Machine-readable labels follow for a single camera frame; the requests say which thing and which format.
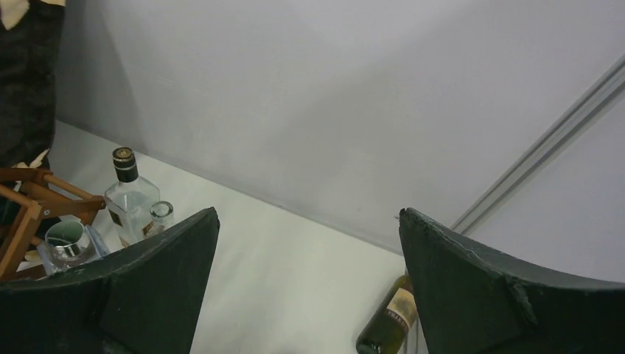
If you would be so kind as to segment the blue square vodka bottle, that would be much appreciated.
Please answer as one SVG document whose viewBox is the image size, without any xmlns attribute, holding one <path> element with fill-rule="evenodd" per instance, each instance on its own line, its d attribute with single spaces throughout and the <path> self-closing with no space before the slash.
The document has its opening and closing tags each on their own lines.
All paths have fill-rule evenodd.
<svg viewBox="0 0 625 354">
<path fill-rule="evenodd" d="M 72 220 L 61 221 L 49 228 L 37 250 L 47 276 L 110 254 L 97 230 Z"/>
</svg>

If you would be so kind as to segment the brown wooden wine rack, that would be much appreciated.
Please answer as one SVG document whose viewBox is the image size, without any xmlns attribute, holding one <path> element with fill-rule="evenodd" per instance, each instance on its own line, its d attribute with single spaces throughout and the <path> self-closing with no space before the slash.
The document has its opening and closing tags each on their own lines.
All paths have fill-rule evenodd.
<svg viewBox="0 0 625 354">
<path fill-rule="evenodd" d="M 8 182 L 19 182 L 21 186 L 15 191 L 2 185 L 1 196 L 20 208 L 11 226 L 1 227 L 1 281 L 39 279 L 45 275 L 43 266 L 22 271 L 18 267 L 29 246 L 42 243 L 35 236 L 41 222 L 73 215 L 91 225 L 105 208 L 105 201 L 101 195 L 92 195 L 45 169 L 2 168 L 1 183 Z"/>
</svg>

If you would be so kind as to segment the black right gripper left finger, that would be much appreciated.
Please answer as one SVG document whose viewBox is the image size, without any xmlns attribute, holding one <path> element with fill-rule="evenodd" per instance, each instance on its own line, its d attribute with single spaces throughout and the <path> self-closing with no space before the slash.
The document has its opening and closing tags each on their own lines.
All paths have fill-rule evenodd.
<svg viewBox="0 0 625 354">
<path fill-rule="evenodd" d="M 217 248 L 215 208 L 41 280 L 1 284 L 3 353 L 188 353 Z"/>
</svg>

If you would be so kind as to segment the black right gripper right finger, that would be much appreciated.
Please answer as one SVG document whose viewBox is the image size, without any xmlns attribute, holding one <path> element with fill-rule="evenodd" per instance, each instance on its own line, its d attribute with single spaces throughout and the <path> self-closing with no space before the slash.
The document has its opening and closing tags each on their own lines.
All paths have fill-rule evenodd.
<svg viewBox="0 0 625 354">
<path fill-rule="evenodd" d="M 624 284 L 545 268 L 412 208 L 399 237 L 430 353 L 622 353 Z"/>
</svg>

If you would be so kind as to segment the tall clear glass bottle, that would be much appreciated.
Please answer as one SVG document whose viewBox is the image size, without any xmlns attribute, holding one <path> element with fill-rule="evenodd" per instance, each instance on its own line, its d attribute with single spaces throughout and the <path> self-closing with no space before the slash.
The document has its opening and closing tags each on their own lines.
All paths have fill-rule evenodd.
<svg viewBox="0 0 625 354">
<path fill-rule="evenodd" d="M 158 201 L 150 208 L 152 218 L 148 236 L 157 235 L 175 224 L 174 208 L 168 201 Z"/>
</svg>

